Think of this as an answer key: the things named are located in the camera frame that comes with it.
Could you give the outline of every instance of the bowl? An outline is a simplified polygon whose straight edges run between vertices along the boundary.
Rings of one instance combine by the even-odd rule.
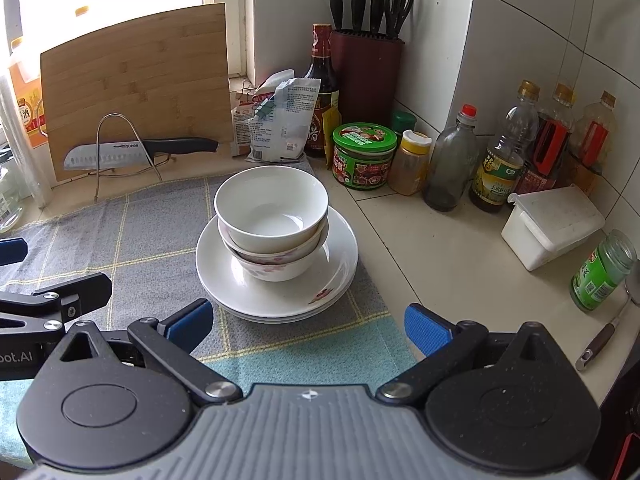
[[[264,282],[286,282],[287,280],[292,280],[296,278],[303,272],[305,272],[313,262],[318,257],[318,253],[322,250],[324,243],[329,235],[329,222],[327,222],[322,228],[320,239],[318,240],[318,244],[314,248],[311,253],[309,253],[304,258],[300,258],[294,262],[289,262],[288,264],[279,264],[279,265],[263,265],[263,264],[254,264],[248,260],[245,260],[239,253],[227,247],[232,254],[236,257],[236,260],[240,263],[242,268],[246,270],[250,275],[258,280],[263,280]]]
[[[249,251],[245,251],[242,247],[239,247],[229,236],[229,230],[224,223],[220,221],[218,218],[218,231],[220,231],[220,236],[225,242],[225,246],[230,251],[235,251],[240,254],[245,260],[249,262],[253,262],[254,264],[263,264],[263,265],[281,265],[288,264],[289,262],[294,262],[295,260],[299,260],[300,258],[304,258],[308,254],[316,248],[318,245],[318,240],[320,239],[320,235],[322,234],[322,228],[327,224],[328,219],[325,216],[318,227],[316,228],[316,232],[313,234],[309,240],[304,243],[290,249],[289,251],[283,251],[280,253],[273,254],[259,254],[259,253],[251,253]]]
[[[329,206],[322,183],[289,166],[259,166],[225,180],[213,200],[238,247],[255,254],[289,251],[309,240]]]

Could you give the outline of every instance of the countertop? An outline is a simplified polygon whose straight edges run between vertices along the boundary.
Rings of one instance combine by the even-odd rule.
[[[419,302],[452,322],[472,319],[494,332],[516,332],[529,320],[543,323],[571,362],[625,301],[619,287],[594,313],[580,311],[569,297],[572,274],[602,239],[597,232],[578,248],[533,272],[527,271],[502,240],[509,215],[485,213],[465,197],[451,213],[430,209],[420,194],[404,197],[387,186],[365,191],[339,184],[324,163],[312,160],[330,203],[351,224],[360,257],[396,323]],[[232,159],[228,146],[218,153],[180,155],[160,167],[164,180],[241,171],[252,165]],[[102,178],[100,199],[157,183],[152,171],[125,178]],[[92,203],[95,177],[81,177],[54,188],[40,211],[26,200],[21,223],[53,218]],[[640,309],[629,306],[616,334],[580,376],[598,403],[616,379],[640,328]],[[416,357],[420,352],[413,347]]]

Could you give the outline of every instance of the blue gripper pad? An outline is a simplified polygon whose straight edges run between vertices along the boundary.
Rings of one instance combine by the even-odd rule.
[[[198,346],[213,327],[210,301],[196,300],[158,324],[158,332],[187,353]]]
[[[454,325],[417,303],[404,311],[404,332],[425,357],[453,339]]]
[[[27,257],[27,242],[22,238],[0,240],[0,266],[16,264]]]

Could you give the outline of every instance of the plate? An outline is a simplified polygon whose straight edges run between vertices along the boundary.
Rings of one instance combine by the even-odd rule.
[[[196,247],[200,282],[220,306],[245,319],[283,322],[282,318],[312,316],[311,312],[320,312],[344,294],[358,263],[358,243],[350,225],[332,207],[328,221],[329,235],[309,269],[286,282],[263,282],[226,250],[214,216]]]

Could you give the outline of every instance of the cutting board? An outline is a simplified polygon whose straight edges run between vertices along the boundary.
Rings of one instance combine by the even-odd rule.
[[[233,139],[226,65],[225,4],[169,10],[102,28],[42,54],[42,98],[56,178],[66,154],[95,143],[100,119],[127,116],[142,139]],[[135,139],[119,118],[100,142]]]

